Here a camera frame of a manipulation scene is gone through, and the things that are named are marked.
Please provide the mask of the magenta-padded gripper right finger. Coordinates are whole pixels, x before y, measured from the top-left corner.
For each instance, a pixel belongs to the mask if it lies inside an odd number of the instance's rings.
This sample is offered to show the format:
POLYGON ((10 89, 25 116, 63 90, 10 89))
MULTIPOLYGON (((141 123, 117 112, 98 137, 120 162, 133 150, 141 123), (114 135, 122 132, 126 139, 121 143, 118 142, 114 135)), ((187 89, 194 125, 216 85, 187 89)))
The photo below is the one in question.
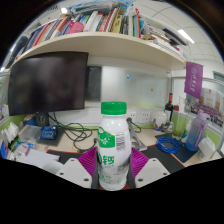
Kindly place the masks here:
POLYGON ((144 187, 169 174, 170 172, 157 158, 148 158, 137 149, 132 149, 128 171, 128 186, 130 189, 144 187))

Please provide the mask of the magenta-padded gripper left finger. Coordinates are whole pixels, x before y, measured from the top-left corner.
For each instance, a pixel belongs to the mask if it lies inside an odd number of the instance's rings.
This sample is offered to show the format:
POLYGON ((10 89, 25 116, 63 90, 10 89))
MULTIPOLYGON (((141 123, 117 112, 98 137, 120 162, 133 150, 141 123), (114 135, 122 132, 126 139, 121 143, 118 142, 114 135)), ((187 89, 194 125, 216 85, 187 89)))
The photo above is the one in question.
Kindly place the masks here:
POLYGON ((97 148, 90 149, 78 159, 70 158, 57 172, 57 176, 84 188, 98 189, 97 148))

